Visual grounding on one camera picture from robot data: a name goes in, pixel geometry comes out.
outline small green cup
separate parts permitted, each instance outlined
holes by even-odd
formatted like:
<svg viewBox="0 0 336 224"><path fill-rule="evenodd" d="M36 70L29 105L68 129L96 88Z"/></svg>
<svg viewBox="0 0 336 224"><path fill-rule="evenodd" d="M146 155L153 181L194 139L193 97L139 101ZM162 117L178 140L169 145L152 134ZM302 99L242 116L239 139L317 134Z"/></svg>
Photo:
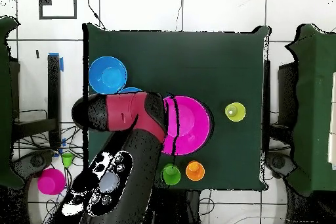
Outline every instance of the small green cup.
<svg viewBox="0 0 336 224"><path fill-rule="evenodd" d="M63 166L65 168L69 168L69 166L72 163L72 160L74 159L74 155L71 152L65 152L64 154L61 155L62 161L63 161Z"/></svg>
<svg viewBox="0 0 336 224"><path fill-rule="evenodd" d="M161 179L167 185L176 185L181 179L180 170L173 164L166 164L162 169Z"/></svg>

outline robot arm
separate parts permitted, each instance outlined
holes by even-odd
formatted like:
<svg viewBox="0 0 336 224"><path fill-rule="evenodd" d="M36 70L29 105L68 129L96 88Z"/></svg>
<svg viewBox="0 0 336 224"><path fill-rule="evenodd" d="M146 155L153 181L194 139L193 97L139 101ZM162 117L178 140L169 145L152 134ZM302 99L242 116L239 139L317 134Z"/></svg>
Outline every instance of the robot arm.
<svg viewBox="0 0 336 224"><path fill-rule="evenodd" d="M88 119L83 101L73 120L89 129L116 131L111 140L73 182L53 224L142 224L166 135L162 97L154 93L93 95Z"/></svg>

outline black metal leg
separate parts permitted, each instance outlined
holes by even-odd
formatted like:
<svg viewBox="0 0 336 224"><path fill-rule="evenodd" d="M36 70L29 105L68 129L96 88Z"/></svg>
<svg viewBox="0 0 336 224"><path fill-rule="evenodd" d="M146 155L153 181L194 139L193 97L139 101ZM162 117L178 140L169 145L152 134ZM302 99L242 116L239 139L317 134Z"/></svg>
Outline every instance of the black metal leg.
<svg viewBox="0 0 336 224"><path fill-rule="evenodd" d="M16 119L19 118L18 74L20 72L20 64L17 61L11 61L9 62L9 69L12 84L12 102L13 102L12 118Z"/></svg>
<svg viewBox="0 0 336 224"><path fill-rule="evenodd" d="M24 137L32 136L57 128L55 119L37 120L32 122L22 122L13 125L13 140L17 141Z"/></svg>
<svg viewBox="0 0 336 224"><path fill-rule="evenodd" d="M49 130L49 143L53 150L60 148L60 60L48 56L48 118L55 120L55 128Z"/></svg>

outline magenta plate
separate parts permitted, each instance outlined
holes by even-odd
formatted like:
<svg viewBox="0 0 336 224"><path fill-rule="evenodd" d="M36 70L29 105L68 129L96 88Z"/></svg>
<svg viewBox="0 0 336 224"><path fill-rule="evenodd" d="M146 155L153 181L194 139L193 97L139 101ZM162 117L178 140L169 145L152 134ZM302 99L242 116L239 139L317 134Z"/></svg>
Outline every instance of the magenta plate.
<svg viewBox="0 0 336 224"><path fill-rule="evenodd" d="M210 119L202 104L191 97L175 96L178 106L179 135L176 140L175 155L190 154L199 149L207 140L210 131ZM163 143L162 152L172 154L173 141L177 135L177 121L174 101L164 99L168 104L168 134Z"/></svg>

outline cable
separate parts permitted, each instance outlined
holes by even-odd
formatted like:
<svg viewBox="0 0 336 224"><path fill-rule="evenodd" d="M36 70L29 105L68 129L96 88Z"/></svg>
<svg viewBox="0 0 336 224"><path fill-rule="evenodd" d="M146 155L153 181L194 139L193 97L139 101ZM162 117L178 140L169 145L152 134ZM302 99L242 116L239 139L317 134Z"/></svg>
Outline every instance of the cable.
<svg viewBox="0 0 336 224"><path fill-rule="evenodd" d="M54 206L53 206L50 210L48 209L49 201L52 202L52 203L54 204ZM53 216L53 214L51 213L51 210L56 209L56 208L57 208L57 204L56 204L56 202L55 202L54 200L49 199L49 200L45 203L45 209L47 210L47 214L45 215L45 218L44 218L44 220L42 221L42 224L46 224L47 216L49 215L49 218L50 218L51 216Z"/></svg>
<svg viewBox="0 0 336 224"><path fill-rule="evenodd" d="M205 200L205 199L208 199L209 201L212 201L213 208L212 208L211 211L208 211L208 212L206 212L206 213L201 213L200 215L207 215L207 214L211 213L211 212L213 211L213 209L215 209L215 203L214 203L214 201L213 201L211 198L208 198L208 197L202 198L202 199L200 200L200 202L201 202L202 200Z"/></svg>
<svg viewBox="0 0 336 224"><path fill-rule="evenodd" d="M275 151L275 150L287 150L291 148L291 146L284 146L284 147L281 147L281 148L270 148L269 151Z"/></svg>
<svg viewBox="0 0 336 224"><path fill-rule="evenodd" d="M35 109L35 110L26 110L26 111L19 111L19 113L26 113L26 112L35 112L35 111L44 111L45 112L45 118L48 118L48 112L45 109Z"/></svg>
<svg viewBox="0 0 336 224"><path fill-rule="evenodd" d="M290 222L294 222L294 223L318 223L317 221L295 221L295 220L290 220L290 219L281 218L281 217L249 216L249 217L245 217L245 218L243 218L243 219L238 220L238 221L235 222L234 224L237 224L237 223L239 223L240 221L243 221L243 220L245 220L245 219L249 219L249 218L281 219L281 220L290 221Z"/></svg>
<svg viewBox="0 0 336 224"><path fill-rule="evenodd" d="M97 15L97 13L94 12L94 10L92 9L92 7L90 6L90 0L87 0L87 4L89 5L89 8L92 10L94 17L98 19L98 21L102 24L104 30L106 30L106 28L103 25L102 21L99 19L99 16Z"/></svg>
<svg viewBox="0 0 336 224"><path fill-rule="evenodd" d="M73 162L72 162L72 164L73 164L74 166L83 167L83 165L78 165L78 164L75 164L75 163L73 163Z"/></svg>
<svg viewBox="0 0 336 224"><path fill-rule="evenodd" d="M181 1L181 6L180 6L180 8L178 9L178 12L177 12L175 31L177 31L177 20L179 19L180 10L181 10L182 4L183 4L182 0L180 0L180 1Z"/></svg>
<svg viewBox="0 0 336 224"><path fill-rule="evenodd" d="M66 171L68 173L68 177L70 177L70 182L69 182L69 185L68 185L68 188L70 189L72 187L72 175L69 171L69 168L66 168Z"/></svg>

